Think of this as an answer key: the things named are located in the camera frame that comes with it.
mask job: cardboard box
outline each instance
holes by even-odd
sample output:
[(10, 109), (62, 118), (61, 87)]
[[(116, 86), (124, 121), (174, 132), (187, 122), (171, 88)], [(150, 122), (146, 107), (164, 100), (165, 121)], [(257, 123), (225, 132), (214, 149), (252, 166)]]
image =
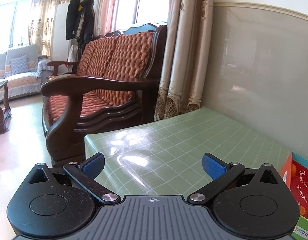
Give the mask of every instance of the cardboard box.
[(281, 177), (300, 207), (301, 216), (292, 236), (297, 240), (308, 239), (308, 160), (294, 152), (290, 153)]

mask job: black jacket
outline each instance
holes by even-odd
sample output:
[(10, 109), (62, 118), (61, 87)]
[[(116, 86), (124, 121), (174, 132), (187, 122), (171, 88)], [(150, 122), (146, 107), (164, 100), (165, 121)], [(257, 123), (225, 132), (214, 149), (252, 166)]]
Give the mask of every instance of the black jacket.
[(81, 0), (70, 0), (70, 4), (67, 9), (67, 26), (66, 37), (67, 40), (75, 38), (75, 24), (78, 17), (78, 7)]
[(80, 5), (83, 7), (83, 9), (78, 12), (74, 33), (76, 34), (78, 30), (81, 14), (83, 14), (84, 22), (79, 37), (77, 38), (77, 42), (78, 47), (84, 49), (86, 44), (90, 42), (93, 37), (95, 19), (95, 13), (93, 9), (94, 0), (84, 0), (80, 3)]

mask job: gray pillow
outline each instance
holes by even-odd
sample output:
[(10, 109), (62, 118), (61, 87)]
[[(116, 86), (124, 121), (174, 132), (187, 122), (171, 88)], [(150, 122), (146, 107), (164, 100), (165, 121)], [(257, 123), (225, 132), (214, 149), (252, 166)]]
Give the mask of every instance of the gray pillow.
[(11, 59), (11, 75), (29, 72), (27, 66), (27, 56), (16, 57)]

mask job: green tablecloth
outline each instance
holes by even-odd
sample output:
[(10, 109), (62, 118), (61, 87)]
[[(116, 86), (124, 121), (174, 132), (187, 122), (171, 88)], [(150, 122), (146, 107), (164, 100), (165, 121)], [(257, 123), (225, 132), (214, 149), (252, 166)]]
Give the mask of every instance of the green tablecloth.
[(290, 152), (255, 130), (207, 108), (128, 129), (85, 137), (86, 158), (105, 156), (95, 179), (121, 197), (187, 195), (212, 179), (202, 169), (211, 152), (247, 168), (271, 163), (280, 171)]

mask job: window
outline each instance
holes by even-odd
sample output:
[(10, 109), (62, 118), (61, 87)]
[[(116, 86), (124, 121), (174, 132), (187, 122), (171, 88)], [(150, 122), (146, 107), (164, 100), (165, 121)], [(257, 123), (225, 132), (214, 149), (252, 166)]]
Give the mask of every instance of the window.
[(112, 30), (167, 22), (169, 0), (115, 0)]
[(0, 0), (0, 54), (29, 44), (31, 0)]

